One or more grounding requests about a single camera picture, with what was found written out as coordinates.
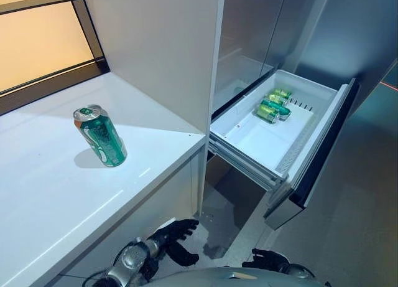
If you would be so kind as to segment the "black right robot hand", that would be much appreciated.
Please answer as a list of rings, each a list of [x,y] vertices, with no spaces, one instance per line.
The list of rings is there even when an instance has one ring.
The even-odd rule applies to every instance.
[[[271,250],[253,248],[252,254],[252,261],[242,262],[243,268],[257,268],[281,272],[283,268],[290,265],[289,260],[285,256]]]

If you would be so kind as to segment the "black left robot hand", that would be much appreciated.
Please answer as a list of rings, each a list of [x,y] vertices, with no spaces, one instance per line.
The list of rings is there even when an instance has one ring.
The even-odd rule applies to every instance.
[[[199,261],[199,255],[190,253],[178,241],[193,235],[199,221],[195,219],[176,220],[164,228],[158,229],[149,239],[158,243],[159,250],[180,266],[192,266]]]

